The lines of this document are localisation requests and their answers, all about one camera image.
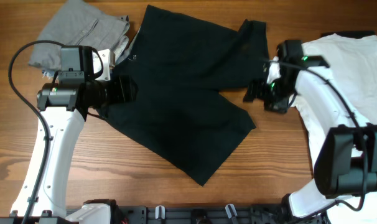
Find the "black shorts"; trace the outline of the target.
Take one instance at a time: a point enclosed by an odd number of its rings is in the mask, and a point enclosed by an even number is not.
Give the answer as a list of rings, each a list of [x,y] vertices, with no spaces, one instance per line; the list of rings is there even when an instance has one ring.
[[[129,56],[113,69],[136,83],[136,98],[99,114],[205,185],[255,127],[221,91],[264,78],[268,53],[264,22],[232,30],[147,6]]]

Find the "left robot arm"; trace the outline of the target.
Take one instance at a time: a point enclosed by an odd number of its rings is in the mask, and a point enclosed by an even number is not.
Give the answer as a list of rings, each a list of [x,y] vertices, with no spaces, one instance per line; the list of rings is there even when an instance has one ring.
[[[75,144],[88,109],[131,99],[130,78],[110,75],[114,53],[87,46],[63,46],[61,69],[38,92],[37,137],[24,184],[0,223],[126,223],[115,200],[86,201],[68,214],[66,190]]]

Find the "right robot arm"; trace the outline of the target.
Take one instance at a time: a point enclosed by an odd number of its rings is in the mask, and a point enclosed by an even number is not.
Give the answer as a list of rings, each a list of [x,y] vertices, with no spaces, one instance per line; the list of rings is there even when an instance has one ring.
[[[243,100],[260,99],[265,110],[285,114],[301,96],[327,133],[314,178],[283,198],[280,219],[304,222],[339,204],[360,211],[366,195],[377,192],[377,124],[355,110],[328,77],[328,62],[321,55],[305,55],[300,40],[279,44],[277,56],[264,60],[269,75],[253,80]]]

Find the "folded grey shorts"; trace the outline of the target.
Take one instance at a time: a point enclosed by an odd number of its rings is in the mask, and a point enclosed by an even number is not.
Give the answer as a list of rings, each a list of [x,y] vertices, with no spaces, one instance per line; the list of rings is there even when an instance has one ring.
[[[85,45],[111,50],[115,57],[125,51],[129,38],[129,16],[110,16],[82,0],[67,1],[44,27],[38,40],[65,45]]]

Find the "white t-shirt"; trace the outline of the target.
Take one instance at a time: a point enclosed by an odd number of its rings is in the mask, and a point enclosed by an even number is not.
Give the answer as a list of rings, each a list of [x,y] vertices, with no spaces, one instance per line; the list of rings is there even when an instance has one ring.
[[[359,113],[377,124],[377,35],[354,39],[331,34],[302,48],[306,55],[325,58],[332,69],[330,78]],[[377,192],[366,196],[359,212],[339,205],[327,214],[332,223],[377,223]]]

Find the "black garment under t-shirt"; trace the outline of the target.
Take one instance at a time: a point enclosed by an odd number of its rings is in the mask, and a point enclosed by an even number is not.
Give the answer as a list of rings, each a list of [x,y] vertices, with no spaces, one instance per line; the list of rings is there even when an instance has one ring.
[[[364,37],[375,35],[376,32],[373,30],[345,30],[345,31],[335,31],[335,32],[324,32],[321,33],[321,37],[326,37],[329,35],[337,34],[340,37],[347,37],[352,39],[361,39]]]

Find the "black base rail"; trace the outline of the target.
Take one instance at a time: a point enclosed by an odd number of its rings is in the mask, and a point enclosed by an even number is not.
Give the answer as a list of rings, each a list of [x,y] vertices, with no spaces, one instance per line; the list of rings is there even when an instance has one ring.
[[[299,223],[287,218],[277,205],[236,206],[238,223]],[[196,224],[231,223],[224,207],[166,207],[165,220],[155,219],[155,207],[130,206],[119,208],[125,216],[124,223],[132,224]]]

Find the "right white rail clip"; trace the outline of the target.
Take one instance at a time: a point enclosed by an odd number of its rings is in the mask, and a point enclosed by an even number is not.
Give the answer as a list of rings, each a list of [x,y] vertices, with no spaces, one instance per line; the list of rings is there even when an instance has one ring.
[[[235,206],[232,203],[225,206],[225,211],[231,224],[238,224],[238,214]]]

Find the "white rail clip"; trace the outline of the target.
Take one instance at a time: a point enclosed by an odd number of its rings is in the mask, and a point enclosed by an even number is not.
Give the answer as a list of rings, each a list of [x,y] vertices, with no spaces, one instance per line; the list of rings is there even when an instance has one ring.
[[[232,203],[225,206],[225,211],[231,224],[238,224],[238,214],[235,206]]]
[[[155,208],[155,219],[165,220],[165,207],[163,205],[158,205]]]

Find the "left white rail clip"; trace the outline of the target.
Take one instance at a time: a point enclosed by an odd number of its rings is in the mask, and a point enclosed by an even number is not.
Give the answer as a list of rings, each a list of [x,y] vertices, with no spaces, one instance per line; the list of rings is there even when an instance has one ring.
[[[155,208],[155,219],[165,220],[165,207],[163,205],[158,205]]]

